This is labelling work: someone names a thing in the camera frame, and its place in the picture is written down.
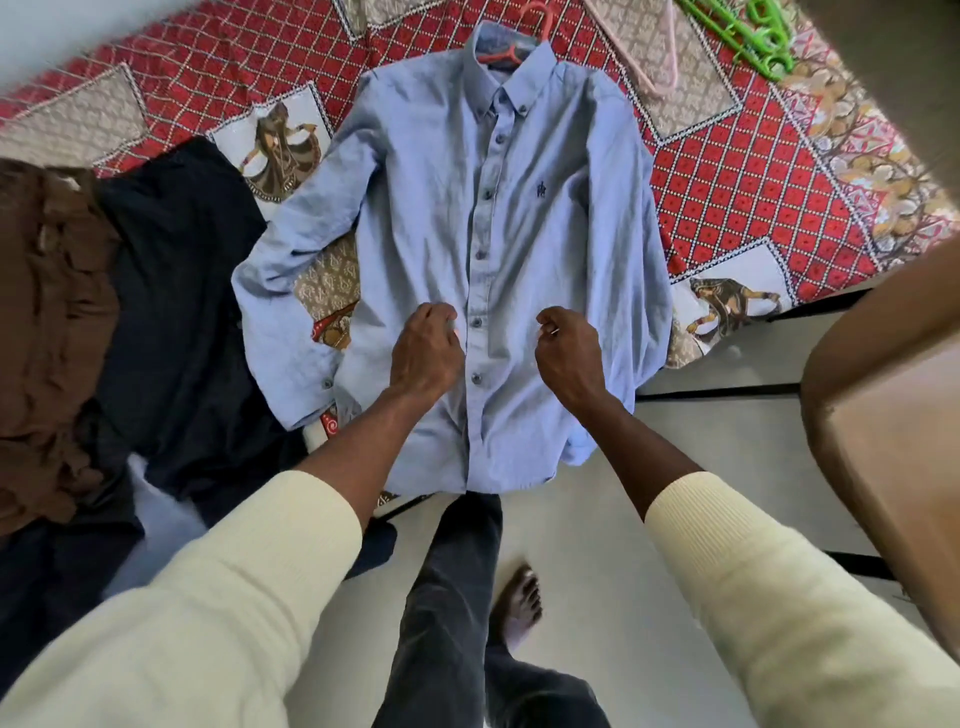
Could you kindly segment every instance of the bare foot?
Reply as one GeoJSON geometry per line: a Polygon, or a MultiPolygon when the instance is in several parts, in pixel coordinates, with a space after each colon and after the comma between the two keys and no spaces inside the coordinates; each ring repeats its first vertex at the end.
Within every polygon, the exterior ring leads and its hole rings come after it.
{"type": "Polygon", "coordinates": [[[540,582],[524,564],[504,587],[490,614],[491,644],[505,644],[516,649],[533,626],[543,617],[540,606],[540,582]]]}

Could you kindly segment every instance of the pant leg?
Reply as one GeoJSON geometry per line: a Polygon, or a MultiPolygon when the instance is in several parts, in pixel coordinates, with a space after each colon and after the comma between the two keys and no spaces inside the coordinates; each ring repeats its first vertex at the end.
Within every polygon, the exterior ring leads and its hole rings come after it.
{"type": "Polygon", "coordinates": [[[484,651],[502,531],[498,496],[468,493],[444,512],[407,596],[374,728],[482,728],[484,651]]]}
{"type": "Polygon", "coordinates": [[[500,645],[485,659],[492,728],[610,728],[585,680],[515,660],[500,645]]]}

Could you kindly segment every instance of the hand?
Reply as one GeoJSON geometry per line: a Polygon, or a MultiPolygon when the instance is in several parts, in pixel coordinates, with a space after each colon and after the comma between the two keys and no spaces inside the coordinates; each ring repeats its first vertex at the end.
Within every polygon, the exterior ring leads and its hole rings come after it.
{"type": "Polygon", "coordinates": [[[580,417],[607,395],[600,339],[583,314],[551,306],[537,316],[537,366],[560,404],[580,417]]]}
{"type": "Polygon", "coordinates": [[[449,303],[421,303],[396,340],[391,389],[411,396],[424,413],[463,375],[464,350],[451,326],[456,318],[449,303]]]}

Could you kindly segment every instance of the person's left hand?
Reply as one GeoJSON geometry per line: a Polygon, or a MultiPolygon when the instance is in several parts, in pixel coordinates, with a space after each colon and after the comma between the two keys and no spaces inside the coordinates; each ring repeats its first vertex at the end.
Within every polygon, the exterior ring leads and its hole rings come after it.
{"type": "Polygon", "coordinates": [[[421,303],[394,346],[390,386],[417,400],[426,412],[463,376],[464,350],[453,330],[449,303],[421,303]]]}

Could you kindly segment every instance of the cream sleeve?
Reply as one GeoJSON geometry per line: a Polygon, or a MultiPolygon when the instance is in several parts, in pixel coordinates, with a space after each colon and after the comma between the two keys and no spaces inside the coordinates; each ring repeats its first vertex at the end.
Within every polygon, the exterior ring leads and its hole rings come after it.
{"type": "Polygon", "coordinates": [[[48,645],[0,703],[0,725],[285,726],[283,698],[361,538],[326,483],[277,475],[150,586],[48,645]]]}
{"type": "Polygon", "coordinates": [[[947,653],[717,476],[673,483],[647,527],[763,728],[960,720],[947,653]]]}

